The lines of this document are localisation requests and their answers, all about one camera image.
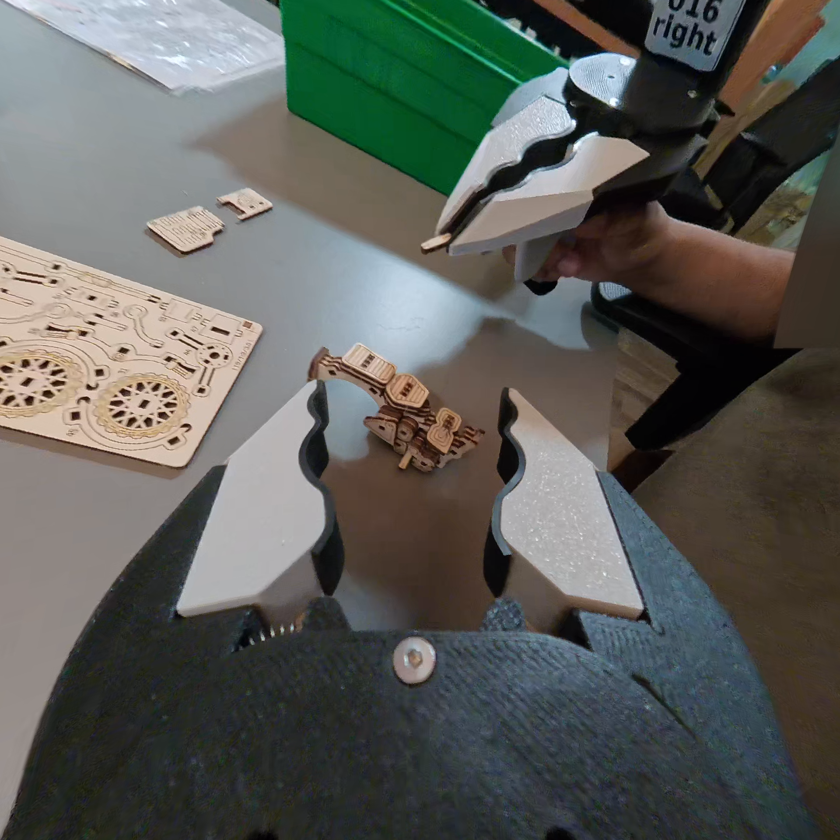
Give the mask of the slotted wooden puzzle piece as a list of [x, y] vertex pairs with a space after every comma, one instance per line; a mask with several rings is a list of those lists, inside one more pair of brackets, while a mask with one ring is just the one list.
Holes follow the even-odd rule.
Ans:
[[224, 222], [203, 206], [151, 219], [147, 229], [181, 255], [188, 255], [214, 243], [224, 231]]

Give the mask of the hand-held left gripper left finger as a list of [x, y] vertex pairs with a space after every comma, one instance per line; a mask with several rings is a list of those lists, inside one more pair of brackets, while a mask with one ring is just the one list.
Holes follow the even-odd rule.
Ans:
[[325, 384], [310, 381], [228, 459], [176, 611], [255, 607], [298, 618], [344, 566], [329, 463]]

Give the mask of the brown wooden furniture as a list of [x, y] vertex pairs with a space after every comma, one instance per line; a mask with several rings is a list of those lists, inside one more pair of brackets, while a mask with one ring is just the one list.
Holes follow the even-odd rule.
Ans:
[[666, 133], [699, 130], [715, 107], [738, 115], [765, 73], [820, 31], [827, 2], [647, 2], [637, 45], [585, 14], [582, 2], [537, 5], [604, 50], [635, 58], [623, 107], [644, 131]]

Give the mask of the grey desk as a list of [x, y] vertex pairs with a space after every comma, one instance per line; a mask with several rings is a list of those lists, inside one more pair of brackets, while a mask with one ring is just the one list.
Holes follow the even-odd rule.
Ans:
[[[329, 387], [324, 480], [354, 627], [477, 630], [500, 487], [505, 386], [606, 466], [615, 340], [589, 288], [547, 297], [498, 256], [424, 257], [445, 197], [287, 110], [282, 69], [174, 96], [2, 3], [2, 236], [263, 326], [190, 465], [167, 469], [2, 430], [2, 824], [49, 694], [111, 583], [210, 468], [290, 399], [322, 346], [361, 342], [486, 436], [435, 475], [368, 435]], [[216, 198], [273, 209], [240, 223]], [[202, 206], [225, 224], [181, 255], [146, 227]]]

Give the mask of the black office chair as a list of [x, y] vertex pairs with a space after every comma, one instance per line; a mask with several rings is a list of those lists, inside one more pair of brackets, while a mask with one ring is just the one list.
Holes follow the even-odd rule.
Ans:
[[[689, 169], [661, 200], [666, 213], [794, 253], [838, 132], [839, 58], [726, 142], [704, 175]], [[745, 343], [614, 284], [593, 286], [594, 315], [665, 353], [677, 376], [626, 431], [636, 449], [671, 446], [704, 426], [793, 350]]]

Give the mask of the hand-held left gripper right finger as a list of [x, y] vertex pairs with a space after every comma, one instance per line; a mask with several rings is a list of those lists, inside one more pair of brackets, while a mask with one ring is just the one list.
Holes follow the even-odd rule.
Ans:
[[645, 605], [594, 464], [513, 388], [503, 390], [485, 581], [533, 631], [573, 611], [635, 622]]

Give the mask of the wooden puzzle sheet with wheels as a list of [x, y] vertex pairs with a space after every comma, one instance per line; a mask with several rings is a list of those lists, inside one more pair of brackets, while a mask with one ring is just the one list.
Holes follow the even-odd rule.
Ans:
[[185, 468], [262, 331], [2, 238], [2, 430]]

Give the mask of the small notched wooden puzzle piece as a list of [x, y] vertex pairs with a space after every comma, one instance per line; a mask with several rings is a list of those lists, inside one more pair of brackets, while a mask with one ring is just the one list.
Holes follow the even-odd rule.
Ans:
[[266, 214], [273, 209], [273, 203], [269, 199], [249, 187], [218, 196], [216, 204], [229, 208], [240, 223]]

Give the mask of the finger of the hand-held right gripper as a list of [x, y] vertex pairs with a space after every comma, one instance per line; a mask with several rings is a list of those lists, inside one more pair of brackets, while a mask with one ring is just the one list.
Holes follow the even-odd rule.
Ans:
[[566, 104], [538, 98], [492, 128], [449, 194], [434, 235], [454, 242], [494, 195], [519, 186], [532, 172], [561, 163], [577, 123]]
[[448, 253], [486, 253], [573, 229], [583, 221], [597, 188], [648, 157], [630, 140], [586, 135], [567, 161], [533, 171], [519, 185], [483, 200], [452, 237]]

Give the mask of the wooden puzzle model assembly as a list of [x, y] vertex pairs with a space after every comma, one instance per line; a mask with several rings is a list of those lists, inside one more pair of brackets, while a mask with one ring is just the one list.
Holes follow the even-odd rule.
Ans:
[[420, 380], [362, 343], [342, 355], [321, 348], [311, 359], [308, 379], [349, 382], [372, 398], [377, 411], [364, 425], [400, 456], [400, 469], [434, 472], [463, 458], [485, 436], [452, 409], [433, 405]]

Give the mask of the clear plastic bag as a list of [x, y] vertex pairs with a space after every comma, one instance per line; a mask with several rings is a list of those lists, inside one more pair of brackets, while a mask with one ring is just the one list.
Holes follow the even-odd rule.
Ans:
[[6, 1], [172, 93], [286, 65], [281, 35], [219, 1]]

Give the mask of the person's right hand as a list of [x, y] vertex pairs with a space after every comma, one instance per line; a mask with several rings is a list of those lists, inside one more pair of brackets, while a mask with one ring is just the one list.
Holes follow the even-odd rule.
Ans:
[[535, 276], [612, 283], [632, 291], [659, 285], [669, 269], [680, 222], [658, 203], [600, 213], [563, 236]]

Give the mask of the green plastic bin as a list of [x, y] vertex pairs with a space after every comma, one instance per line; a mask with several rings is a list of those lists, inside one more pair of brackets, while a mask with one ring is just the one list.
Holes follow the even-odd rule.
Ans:
[[450, 194], [508, 96], [568, 64], [470, 1], [282, 1], [291, 112]]

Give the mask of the person's right forearm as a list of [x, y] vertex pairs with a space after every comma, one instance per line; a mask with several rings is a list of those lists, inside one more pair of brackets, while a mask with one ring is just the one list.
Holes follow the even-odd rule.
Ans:
[[645, 296], [742, 340], [774, 337], [795, 252], [752, 244], [661, 216]]

